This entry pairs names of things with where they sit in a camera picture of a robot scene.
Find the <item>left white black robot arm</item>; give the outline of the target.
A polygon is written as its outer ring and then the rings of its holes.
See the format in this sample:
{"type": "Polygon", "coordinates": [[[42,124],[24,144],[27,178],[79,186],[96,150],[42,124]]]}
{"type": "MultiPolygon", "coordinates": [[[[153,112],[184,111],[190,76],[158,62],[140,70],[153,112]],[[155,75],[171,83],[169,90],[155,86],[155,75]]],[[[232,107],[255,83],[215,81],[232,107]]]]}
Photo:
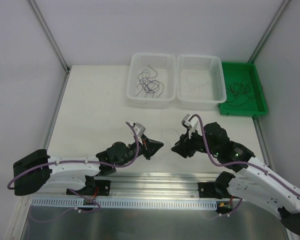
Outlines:
{"type": "Polygon", "coordinates": [[[91,195],[96,187],[95,177],[113,174],[117,167],[132,163],[135,157],[150,160],[163,146],[163,142],[142,135],[132,144],[118,141],[94,157],[75,160],[49,156],[46,149],[38,149],[13,164],[13,182],[8,187],[16,196],[53,189],[91,195]]]}

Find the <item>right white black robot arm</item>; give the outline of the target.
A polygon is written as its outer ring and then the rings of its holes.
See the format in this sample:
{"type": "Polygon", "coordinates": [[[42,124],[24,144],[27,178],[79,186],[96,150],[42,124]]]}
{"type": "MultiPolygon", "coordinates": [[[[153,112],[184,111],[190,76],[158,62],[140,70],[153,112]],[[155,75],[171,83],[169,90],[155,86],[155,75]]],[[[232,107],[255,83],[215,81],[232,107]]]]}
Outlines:
{"type": "Polygon", "coordinates": [[[282,225],[300,236],[300,189],[267,167],[244,145],[229,139],[217,122],[204,126],[205,136],[197,131],[196,120],[183,120],[186,133],[172,147],[183,158],[195,153],[210,153],[218,164],[230,169],[222,171],[212,183],[200,183],[204,198],[240,198],[270,212],[282,225]]]}

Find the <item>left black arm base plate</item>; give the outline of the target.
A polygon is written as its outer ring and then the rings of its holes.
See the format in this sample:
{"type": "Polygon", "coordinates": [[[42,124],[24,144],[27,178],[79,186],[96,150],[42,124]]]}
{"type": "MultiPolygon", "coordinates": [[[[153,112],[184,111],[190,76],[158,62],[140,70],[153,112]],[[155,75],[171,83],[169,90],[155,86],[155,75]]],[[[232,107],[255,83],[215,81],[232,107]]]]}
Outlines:
{"type": "Polygon", "coordinates": [[[96,196],[107,197],[110,195],[111,181],[110,180],[95,180],[96,196]]]}

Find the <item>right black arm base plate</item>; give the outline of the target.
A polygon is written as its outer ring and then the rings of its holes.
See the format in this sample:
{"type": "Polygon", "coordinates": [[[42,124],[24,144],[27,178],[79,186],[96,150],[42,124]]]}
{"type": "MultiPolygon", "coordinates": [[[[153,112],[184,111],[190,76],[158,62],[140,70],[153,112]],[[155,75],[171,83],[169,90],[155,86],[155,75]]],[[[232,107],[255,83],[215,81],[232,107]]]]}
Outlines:
{"type": "Polygon", "coordinates": [[[216,198],[217,193],[213,182],[198,182],[199,198],[216,198]]]}

